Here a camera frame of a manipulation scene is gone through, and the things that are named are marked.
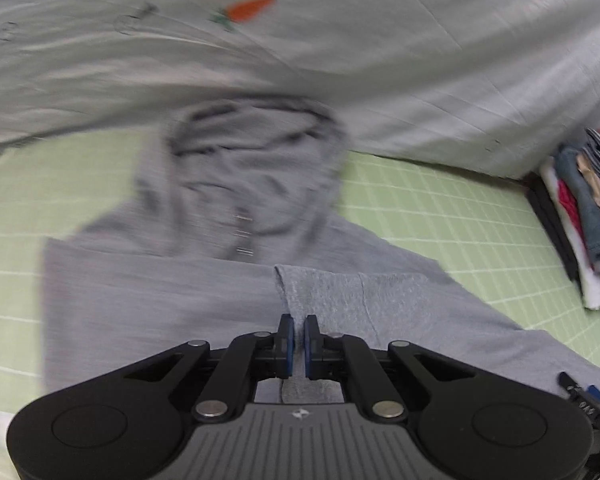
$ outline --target pink garment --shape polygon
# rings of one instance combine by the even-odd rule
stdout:
[[[578,213],[576,197],[573,196],[569,187],[561,180],[558,180],[558,200],[560,200],[560,205],[567,212],[567,215],[569,215],[571,223],[580,235],[580,239],[584,241],[584,232],[582,231],[582,224],[580,224],[580,214]]]

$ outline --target carrot print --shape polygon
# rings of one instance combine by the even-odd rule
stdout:
[[[234,30],[232,23],[248,22],[260,14],[276,0],[245,0],[220,9],[211,17],[212,22],[224,25],[226,30]]]

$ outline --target stack of folded clothes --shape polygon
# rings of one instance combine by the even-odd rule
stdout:
[[[600,309],[600,133],[560,147],[540,168],[577,261],[584,305]]]

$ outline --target ribbed gray panel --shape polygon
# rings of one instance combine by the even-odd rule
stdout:
[[[199,428],[154,480],[450,478],[403,428],[369,422],[353,404],[248,404],[233,422]]]

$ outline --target white logo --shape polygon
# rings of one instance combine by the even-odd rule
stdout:
[[[291,412],[291,415],[293,415],[298,420],[303,420],[304,418],[307,418],[309,415],[311,415],[311,412],[308,412],[304,408],[298,408],[297,410],[293,410]]]

